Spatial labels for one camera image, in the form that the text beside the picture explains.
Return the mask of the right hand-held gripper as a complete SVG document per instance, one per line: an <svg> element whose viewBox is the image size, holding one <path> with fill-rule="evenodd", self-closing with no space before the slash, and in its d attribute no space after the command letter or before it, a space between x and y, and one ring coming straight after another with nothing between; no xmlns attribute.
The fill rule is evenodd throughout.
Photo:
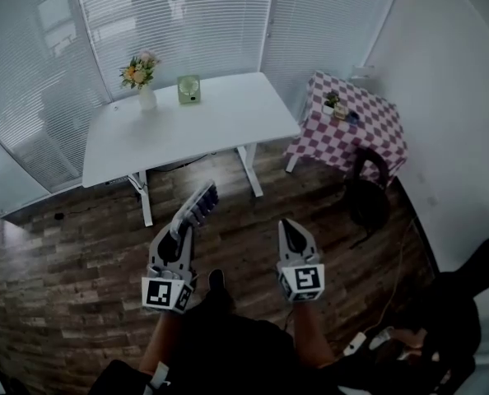
<svg viewBox="0 0 489 395"><path fill-rule="evenodd" d="M324 264L315 253L312 234L299 223L281 219L278 222L277 281L289 302L317 300L324 292ZM291 255L301 259L291 260Z"/></svg>

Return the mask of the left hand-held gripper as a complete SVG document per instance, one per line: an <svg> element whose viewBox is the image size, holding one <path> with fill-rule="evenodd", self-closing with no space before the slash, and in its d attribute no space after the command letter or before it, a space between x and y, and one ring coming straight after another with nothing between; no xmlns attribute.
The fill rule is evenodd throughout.
<svg viewBox="0 0 489 395"><path fill-rule="evenodd" d="M182 225L178 241L165 225L149 248L147 276L142 278L142 306L183 314L194 292L196 272L191 267L194 252L192 225Z"/></svg>

